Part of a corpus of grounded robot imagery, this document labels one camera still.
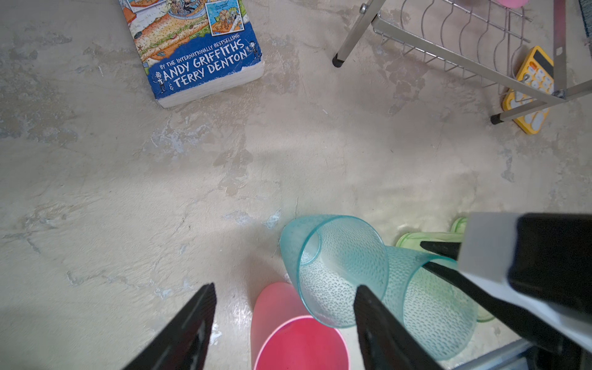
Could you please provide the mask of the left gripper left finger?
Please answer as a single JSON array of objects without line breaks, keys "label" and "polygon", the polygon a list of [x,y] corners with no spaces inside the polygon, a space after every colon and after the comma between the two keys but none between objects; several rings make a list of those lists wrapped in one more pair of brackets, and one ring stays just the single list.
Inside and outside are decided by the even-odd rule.
[{"label": "left gripper left finger", "polygon": [[203,285],[126,369],[202,369],[214,324],[215,285]]}]

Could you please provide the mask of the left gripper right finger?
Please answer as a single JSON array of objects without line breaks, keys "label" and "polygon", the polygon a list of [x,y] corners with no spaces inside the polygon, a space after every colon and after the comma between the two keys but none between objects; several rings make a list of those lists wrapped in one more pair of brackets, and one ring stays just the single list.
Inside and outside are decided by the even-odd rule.
[{"label": "left gripper right finger", "polygon": [[358,286],[353,308],[366,369],[441,368],[367,286]]}]

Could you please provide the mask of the teal cup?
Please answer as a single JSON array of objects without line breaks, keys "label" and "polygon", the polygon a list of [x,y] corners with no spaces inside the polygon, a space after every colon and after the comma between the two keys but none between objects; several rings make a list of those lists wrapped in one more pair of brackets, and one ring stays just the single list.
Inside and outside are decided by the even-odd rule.
[{"label": "teal cup", "polygon": [[389,259],[378,232],[353,216],[314,215],[288,223],[280,236],[282,260],[305,308],[323,325],[356,325],[354,301],[365,285],[382,297]]},{"label": "teal cup", "polygon": [[434,263],[456,270],[456,261],[401,247],[386,248],[388,285],[382,303],[437,361],[467,346],[477,323],[477,304],[459,288],[426,270]]}]

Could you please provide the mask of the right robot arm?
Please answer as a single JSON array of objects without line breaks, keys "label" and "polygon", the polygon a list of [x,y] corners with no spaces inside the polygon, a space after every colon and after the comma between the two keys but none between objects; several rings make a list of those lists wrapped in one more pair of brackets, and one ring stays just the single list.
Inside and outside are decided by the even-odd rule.
[{"label": "right robot arm", "polygon": [[591,216],[473,213],[461,242],[423,240],[460,288],[522,338],[549,352],[591,350]]}]

